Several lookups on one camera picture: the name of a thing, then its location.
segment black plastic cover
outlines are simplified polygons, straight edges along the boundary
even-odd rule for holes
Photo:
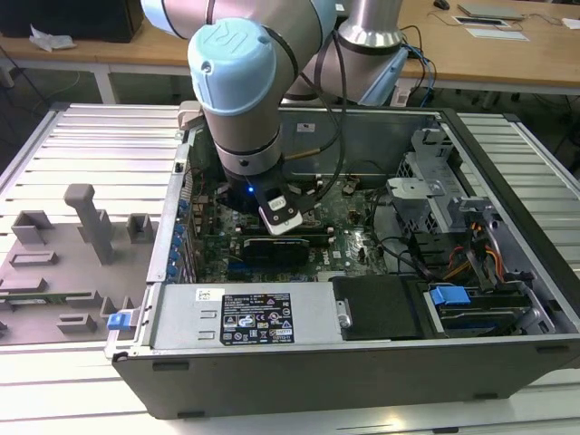
[[[343,338],[413,340],[429,338],[427,307],[416,278],[366,275],[333,279],[334,298],[345,301],[353,325]]]

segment blue latch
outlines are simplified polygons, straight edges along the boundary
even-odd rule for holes
[[[468,305],[471,304],[465,287],[455,285],[439,285],[430,292],[435,305]]]
[[[131,330],[131,314],[117,313],[111,314],[107,321],[107,329],[109,331],[130,331]]]

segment white cloth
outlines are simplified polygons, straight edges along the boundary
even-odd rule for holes
[[[30,42],[39,46],[43,50],[46,50],[47,52],[76,47],[76,43],[73,42],[71,36],[65,34],[52,36],[51,34],[45,34],[39,30],[36,30],[32,25],[30,25],[30,29],[33,33],[33,35],[30,37]]]

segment white label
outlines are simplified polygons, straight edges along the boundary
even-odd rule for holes
[[[504,32],[503,30],[465,29],[476,38],[509,39],[513,41],[529,41],[521,32]]]
[[[196,292],[196,302],[221,302],[225,293],[225,288],[199,288]]]
[[[286,198],[278,197],[274,198],[271,201],[268,201],[268,206],[272,209],[272,211],[278,211],[284,207],[286,207]]]
[[[44,299],[20,299],[16,301],[10,301],[10,305],[44,305],[46,301]]]
[[[296,131],[299,133],[314,133],[316,131],[316,124],[298,124]]]

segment light blue joint cap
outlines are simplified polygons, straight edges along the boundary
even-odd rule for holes
[[[318,14],[318,21],[322,27],[323,39],[320,42],[320,46],[324,45],[324,41],[330,35],[336,24],[336,1],[335,0],[310,0],[312,6]]]
[[[401,48],[391,58],[371,88],[363,95],[359,104],[362,106],[382,106],[387,101],[401,76],[408,54],[406,49]]]
[[[143,12],[147,19],[151,21],[158,29],[161,29],[168,34],[177,36],[173,32],[173,27],[169,23],[167,14],[165,14],[165,7],[163,7],[163,0],[141,0],[141,6],[143,7]]]
[[[258,105],[276,77],[276,52],[260,24],[225,18],[204,25],[189,43],[193,90],[204,109],[236,116]]]

